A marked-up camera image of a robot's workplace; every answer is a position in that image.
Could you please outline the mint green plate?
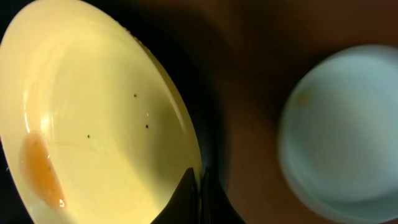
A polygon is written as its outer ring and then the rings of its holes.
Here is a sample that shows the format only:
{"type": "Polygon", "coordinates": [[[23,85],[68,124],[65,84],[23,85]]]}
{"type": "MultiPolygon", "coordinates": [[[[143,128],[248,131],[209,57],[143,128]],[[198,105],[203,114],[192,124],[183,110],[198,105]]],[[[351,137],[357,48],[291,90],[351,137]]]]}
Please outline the mint green plate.
{"type": "Polygon", "coordinates": [[[397,218],[397,48],[337,52],[295,86],[282,112],[279,163],[295,196],[340,223],[397,218]]]}

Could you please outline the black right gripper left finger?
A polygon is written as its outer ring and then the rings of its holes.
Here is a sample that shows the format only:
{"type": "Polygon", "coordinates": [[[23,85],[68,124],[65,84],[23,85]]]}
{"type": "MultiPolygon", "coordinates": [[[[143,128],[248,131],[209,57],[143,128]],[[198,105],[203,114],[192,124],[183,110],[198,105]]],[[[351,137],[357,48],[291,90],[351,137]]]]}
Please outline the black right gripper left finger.
{"type": "Polygon", "coordinates": [[[198,224],[198,190],[193,168],[188,168],[165,208],[151,224],[198,224]]]}

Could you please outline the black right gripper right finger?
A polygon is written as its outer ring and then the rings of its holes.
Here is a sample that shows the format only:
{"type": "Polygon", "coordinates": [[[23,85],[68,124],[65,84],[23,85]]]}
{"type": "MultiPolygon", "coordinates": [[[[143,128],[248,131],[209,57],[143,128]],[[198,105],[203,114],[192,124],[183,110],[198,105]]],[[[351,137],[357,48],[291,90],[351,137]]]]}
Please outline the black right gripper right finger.
{"type": "Polygon", "coordinates": [[[213,169],[207,169],[201,184],[202,224],[245,224],[223,190],[213,169]]]}

